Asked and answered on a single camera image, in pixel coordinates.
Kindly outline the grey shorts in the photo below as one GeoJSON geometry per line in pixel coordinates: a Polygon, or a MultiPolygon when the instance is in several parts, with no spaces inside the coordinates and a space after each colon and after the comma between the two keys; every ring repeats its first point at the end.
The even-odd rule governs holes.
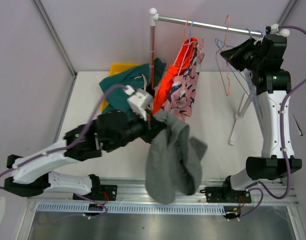
{"type": "Polygon", "coordinates": [[[166,124],[151,142],[145,166],[145,183],[165,184],[193,193],[202,182],[201,161],[208,145],[190,136],[190,126],[171,112],[159,110],[154,118],[166,124]]]}

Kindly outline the pink patterned shorts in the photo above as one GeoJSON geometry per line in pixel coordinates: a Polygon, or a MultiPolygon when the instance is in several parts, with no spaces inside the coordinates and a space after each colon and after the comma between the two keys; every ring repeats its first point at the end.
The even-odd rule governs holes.
{"type": "Polygon", "coordinates": [[[204,40],[200,39],[195,43],[187,70],[173,78],[171,90],[166,101],[162,104],[162,110],[171,112],[175,117],[183,121],[192,115],[196,86],[204,56],[204,40]]]}

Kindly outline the black shorts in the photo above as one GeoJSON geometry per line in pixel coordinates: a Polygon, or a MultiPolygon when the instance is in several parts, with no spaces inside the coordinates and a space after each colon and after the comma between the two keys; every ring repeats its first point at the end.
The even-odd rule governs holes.
{"type": "Polygon", "coordinates": [[[152,96],[152,100],[149,102],[149,105],[148,105],[149,109],[152,111],[154,109],[154,99],[155,99],[156,91],[154,88],[151,88],[151,86],[147,86],[145,91],[152,96]]]}

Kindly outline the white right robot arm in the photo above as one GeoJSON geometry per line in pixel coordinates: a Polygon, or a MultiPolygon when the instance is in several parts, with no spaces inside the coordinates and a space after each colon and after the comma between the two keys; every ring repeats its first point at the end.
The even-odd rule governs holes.
{"type": "Polygon", "coordinates": [[[286,48],[287,37],[269,33],[260,40],[251,37],[220,53],[236,70],[251,72],[262,113],[261,156],[248,157],[245,168],[228,177],[229,185],[221,189],[221,196],[227,202],[234,201],[241,190],[261,184],[262,180],[286,177],[290,181],[291,174],[302,167],[302,160],[295,158],[290,139],[291,75],[281,68],[286,48]]]}

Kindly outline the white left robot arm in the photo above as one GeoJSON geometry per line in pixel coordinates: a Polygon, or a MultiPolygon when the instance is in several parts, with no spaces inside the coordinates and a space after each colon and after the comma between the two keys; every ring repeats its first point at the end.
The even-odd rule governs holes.
{"type": "Polygon", "coordinates": [[[100,158],[141,138],[151,143],[166,124],[150,113],[146,117],[128,119],[120,110],[100,114],[88,124],[68,131],[63,139],[28,157],[9,155],[7,168],[12,172],[4,180],[3,189],[20,197],[35,197],[42,193],[72,193],[74,200],[88,198],[115,200],[116,185],[102,185],[95,174],[84,177],[65,175],[55,170],[65,165],[100,158]]]}

